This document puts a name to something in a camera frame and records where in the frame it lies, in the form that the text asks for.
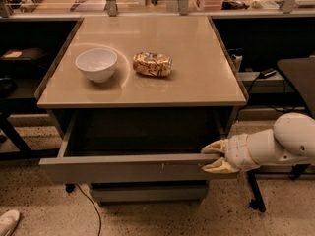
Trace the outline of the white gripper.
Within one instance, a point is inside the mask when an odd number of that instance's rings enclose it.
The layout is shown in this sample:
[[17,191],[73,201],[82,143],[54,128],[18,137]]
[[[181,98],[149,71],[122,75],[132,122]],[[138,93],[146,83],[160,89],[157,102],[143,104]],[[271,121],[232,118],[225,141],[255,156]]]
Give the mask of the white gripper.
[[212,174],[231,174],[240,171],[250,171],[259,168],[250,154],[248,134],[232,136],[229,140],[217,140],[201,149],[202,154],[221,153],[221,157],[211,164],[204,165],[202,169]]

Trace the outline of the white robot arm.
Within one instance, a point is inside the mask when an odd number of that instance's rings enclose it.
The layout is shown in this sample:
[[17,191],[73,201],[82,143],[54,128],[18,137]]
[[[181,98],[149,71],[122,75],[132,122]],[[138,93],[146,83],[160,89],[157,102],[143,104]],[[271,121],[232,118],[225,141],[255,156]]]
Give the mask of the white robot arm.
[[315,120],[304,114],[287,113],[276,120],[272,129],[212,142],[201,153],[221,153],[215,162],[203,166],[205,172],[213,174],[309,161],[315,158]]

